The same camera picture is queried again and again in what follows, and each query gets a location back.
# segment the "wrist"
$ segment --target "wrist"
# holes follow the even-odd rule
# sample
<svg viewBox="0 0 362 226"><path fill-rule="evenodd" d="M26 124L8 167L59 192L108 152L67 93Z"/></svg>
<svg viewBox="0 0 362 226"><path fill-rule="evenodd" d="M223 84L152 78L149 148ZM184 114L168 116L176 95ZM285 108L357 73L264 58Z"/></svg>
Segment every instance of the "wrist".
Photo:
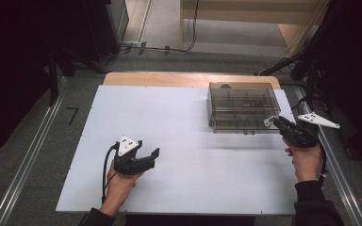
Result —
<svg viewBox="0 0 362 226"><path fill-rule="evenodd" d="M317 181L317 173L296 173L299 182Z"/></svg>
<svg viewBox="0 0 362 226"><path fill-rule="evenodd" d="M116 218L120 206L121 205L119 203L113 202L109 199L109 197L107 197L99 211L101 211L105 215Z"/></svg>

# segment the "human hand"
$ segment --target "human hand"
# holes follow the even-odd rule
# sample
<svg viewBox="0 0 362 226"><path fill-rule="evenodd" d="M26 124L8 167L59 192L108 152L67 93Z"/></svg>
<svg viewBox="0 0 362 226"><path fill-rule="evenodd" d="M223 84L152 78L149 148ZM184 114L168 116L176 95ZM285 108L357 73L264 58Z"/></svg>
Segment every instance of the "human hand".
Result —
<svg viewBox="0 0 362 226"><path fill-rule="evenodd" d="M122 175L119 172L115 175L115 173L114 162L111 161L110 170L107 173L107 197L100 208L102 213L114 218L120 206L124 204L131 189L137 185L137 179L141 177L143 172L132 176Z"/></svg>
<svg viewBox="0 0 362 226"><path fill-rule="evenodd" d="M317 170L321 164L321 149L319 144L313 148L298 148L282 137L288 145L285 152L292 156L295 175L299 182L317 180Z"/></svg>

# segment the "white table surface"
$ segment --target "white table surface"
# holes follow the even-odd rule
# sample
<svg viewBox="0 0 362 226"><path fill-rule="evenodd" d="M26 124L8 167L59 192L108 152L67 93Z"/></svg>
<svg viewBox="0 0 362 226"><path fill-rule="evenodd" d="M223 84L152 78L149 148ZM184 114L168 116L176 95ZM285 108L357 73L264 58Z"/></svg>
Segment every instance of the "white table surface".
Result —
<svg viewBox="0 0 362 226"><path fill-rule="evenodd" d="M274 92L280 115L293 121L285 92ZM101 86L57 211L100 207L105 155L116 140L127 136L143 141L138 158L155 148L160 148L160 156L138 179L121 211L293 215L297 180L281 136L213 134L206 96L207 89L197 88Z"/></svg>

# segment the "power cord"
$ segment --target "power cord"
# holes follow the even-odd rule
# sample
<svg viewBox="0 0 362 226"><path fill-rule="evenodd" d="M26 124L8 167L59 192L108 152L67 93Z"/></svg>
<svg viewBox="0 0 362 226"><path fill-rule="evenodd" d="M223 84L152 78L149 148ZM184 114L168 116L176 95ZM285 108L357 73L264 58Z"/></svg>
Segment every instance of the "power cord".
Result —
<svg viewBox="0 0 362 226"><path fill-rule="evenodd" d="M111 146L108 150L107 150L107 155L105 157L105 163L104 163L104 172L103 172L103 176L102 176L102 203L104 203L105 199L106 199L106 189L107 189L107 184L108 182L117 174L117 172L114 173L113 176L111 176L107 182L106 182L106 176L107 176L107 160L108 157L110 156L111 151L113 151L114 149L119 149L119 143L116 142L115 145Z"/></svg>
<svg viewBox="0 0 362 226"><path fill-rule="evenodd" d="M317 8L317 6L319 5L319 3L320 3L320 0L317 1L317 5L316 5L315 8ZM278 56L275 60L273 60L272 63L271 63L271 65L270 65L269 67L261 70L261 71L257 74L257 76L260 76L260 74L261 74L262 72L264 72L264 71L267 70L268 68L274 66L274 65L275 65L274 62L275 62L276 60L279 61L279 60L285 58L285 55L286 55L293 47L299 45L300 43L302 43L302 41L304 41L303 39L301 39L301 40L299 40L298 42L296 42L296 41L298 40L298 38L301 36L301 34L302 34L302 32L304 31L304 29L308 26L308 24L311 22L311 24L310 24L310 27L311 27L311 26L313 25L313 23L315 23L315 21L317 20L317 18L319 17L319 15L320 15L320 13L321 13L321 11L322 11L322 8L323 8L325 5L326 5L326 2L324 2L324 3L321 5L321 7L320 7L319 11L317 12L317 14L315 14L315 13L313 12L313 15L311 16L310 20L307 21L307 23L305 24L304 28L302 28L302 30L299 32L296 40L292 43L292 45L291 45L284 53L282 53L282 54L281 54L280 56Z"/></svg>
<svg viewBox="0 0 362 226"><path fill-rule="evenodd" d="M327 168L326 168L327 153L325 152L325 149L322 146L320 140L318 139L317 141L320 145L320 150L321 150L321 155L322 155L322 165L321 165L321 169L320 169L319 185L320 185L320 188L324 188L324 186L322 184L324 183L324 179L325 179L326 173L327 173Z"/></svg>
<svg viewBox="0 0 362 226"><path fill-rule="evenodd" d="M105 56L104 59L106 59L107 61L105 63L102 63L100 65L98 65L98 67L100 68L104 68L107 66L107 64L116 56L120 55L120 54L124 54L125 53L125 48L120 48L119 52L117 52L116 54L112 54L109 56ZM90 68L87 67L83 67L83 66L79 66L81 65L81 63L75 63L74 66L78 69L78 70L89 70Z"/></svg>
<svg viewBox="0 0 362 226"><path fill-rule="evenodd" d="M132 46L129 44L125 44L122 46L126 47L127 51L134 50L134 49L141 49L141 50L147 50L147 51L159 51L159 52L164 52L166 54L185 54L193 48L193 46L195 45L195 42L196 42L196 19L198 17L198 9L199 9L199 0L196 1L195 12L193 15L192 43L190 44L190 46L187 50L172 49L172 48L139 47L139 46Z"/></svg>

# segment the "white triangular marker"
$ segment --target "white triangular marker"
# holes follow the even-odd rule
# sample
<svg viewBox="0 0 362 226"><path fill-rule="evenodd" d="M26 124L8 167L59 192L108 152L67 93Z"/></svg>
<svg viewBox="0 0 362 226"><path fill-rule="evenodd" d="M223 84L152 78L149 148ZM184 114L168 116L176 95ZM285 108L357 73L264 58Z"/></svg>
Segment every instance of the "white triangular marker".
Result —
<svg viewBox="0 0 362 226"><path fill-rule="evenodd" d="M328 121L325 118L323 118L319 115L316 115L316 113L314 113L314 112L312 112L310 114L300 115L300 116L298 116L298 119L302 120L302 121L307 121L312 124L323 125L323 126L327 126L327 127L336 128L336 129L340 128L339 124Z"/></svg>
<svg viewBox="0 0 362 226"><path fill-rule="evenodd" d="M129 137L122 137L120 140L119 156L123 156L131 150L135 149L139 143Z"/></svg>

